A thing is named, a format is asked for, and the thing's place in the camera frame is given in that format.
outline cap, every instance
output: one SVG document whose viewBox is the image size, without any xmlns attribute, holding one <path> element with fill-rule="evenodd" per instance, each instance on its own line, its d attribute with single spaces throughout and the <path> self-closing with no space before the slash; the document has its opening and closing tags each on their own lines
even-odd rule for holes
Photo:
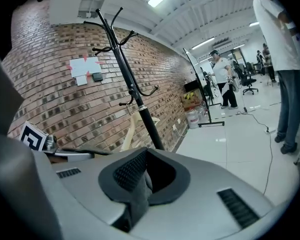
<svg viewBox="0 0 300 240">
<path fill-rule="evenodd" d="M 217 50 L 213 50 L 212 52 L 210 52 L 210 55 L 211 55 L 211 56 L 214 55 L 214 54 L 219 55 L 219 52 L 218 52 Z"/>
</svg>

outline sneaker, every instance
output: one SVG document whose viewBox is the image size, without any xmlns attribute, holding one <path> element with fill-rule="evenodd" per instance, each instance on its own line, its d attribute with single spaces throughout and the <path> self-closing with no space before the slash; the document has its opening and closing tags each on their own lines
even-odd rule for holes
<svg viewBox="0 0 300 240">
<path fill-rule="evenodd" d="M 293 147 L 287 147 L 286 144 L 283 144 L 282 148 L 280 149 L 282 154 L 293 153 L 297 150 L 297 143 L 294 143 Z"/>
<path fill-rule="evenodd" d="M 285 138 L 286 138 L 286 137 L 277 135 L 277 136 L 274 138 L 274 141 L 275 141 L 276 143 L 280 143 L 280 142 L 282 142 Z"/>
</svg>

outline blue jeans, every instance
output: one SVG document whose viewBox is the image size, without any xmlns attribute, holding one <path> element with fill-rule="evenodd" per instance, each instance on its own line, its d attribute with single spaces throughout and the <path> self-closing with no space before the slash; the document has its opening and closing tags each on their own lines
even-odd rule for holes
<svg viewBox="0 0 300 240">
<path fill-rule="evenodd" d="M 281 111 L 277 135 L 284 138 L 287 148 L 295 145 L 300 124 L 300 70 L 279 70 Z"/>
</svg>

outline white floor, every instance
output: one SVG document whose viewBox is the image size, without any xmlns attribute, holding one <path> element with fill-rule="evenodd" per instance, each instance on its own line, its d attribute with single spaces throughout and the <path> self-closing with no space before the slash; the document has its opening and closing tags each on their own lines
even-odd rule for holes
<svg viewBox="0 0 300 240">
<path fill-rule="evenodd" d="M 219 105 L 211 106 L 213 122 L 224 121 L 225 126 L 205 126 L 189 129 L 178 154 L 215 163 L 249 183 L 274 204 L 278 205 L 291 198 L 300 183 L 300 173 L 293 164 L 296 153 L 283 155 L 280 152 L 282 143 L 276 143 L 276 133 L 271 134 L 272 164 L 270 137 L 265 133 L 266 127 L 258 124 L 251 115 L 236 115 L 244 112 L 244 104 L 249 114 L 270 130 L 277 128 L 280 113 L 280 89 L 277 83 L 267 85 L 267 77 L 257 75 L 253 88 L 259 88 L 254 95 L 242 90 L 235 93 L 238 109 L 221 109 Z M 214 103 L 222 102 L 219 91 L 215 91 Z M 297 136 L 300 146 L 300 128 Z"/>
</svg>

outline red brick wall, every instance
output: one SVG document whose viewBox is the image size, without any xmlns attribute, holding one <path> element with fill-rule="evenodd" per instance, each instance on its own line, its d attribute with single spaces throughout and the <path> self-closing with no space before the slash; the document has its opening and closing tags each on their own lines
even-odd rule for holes
<svg viewBox="0 0 300 240">
<path fill-rule="evenodd" d="M 93 25 L 68 24 L 51 26 L 49 0 L 29 1 L 15 10 L 12 20 L 12 51 L 3 61 L 17 91 L 25 98 L 10 127 L 9 136 L 17 138 L 28 120 L 49 134 L 56 135 L 59 146 L 79 147 L 90 144 L 106 150 L 119 149 L 130 126 L 130 116 L 119 102 L 130 99 L 127 86 L 112 52 L 101 53 L 103 81 L 77 86 L 67 69 L 69 60 L 93 56 L 92 47 L 107 46 L 108 39 Z M 128 32 L 116 29 L 119 39 Z M 160 118 L 157 129 L 166 150 L 179 139 L 173 132 L 186 126 L 180 95 L 189 63 L 165 46 L 144 36 L 132 38 L 124 53 L 141 89 L 142 97 L 153 117 Z M 133 141 L 152 142 L 141 122 Z"/>
</svg>

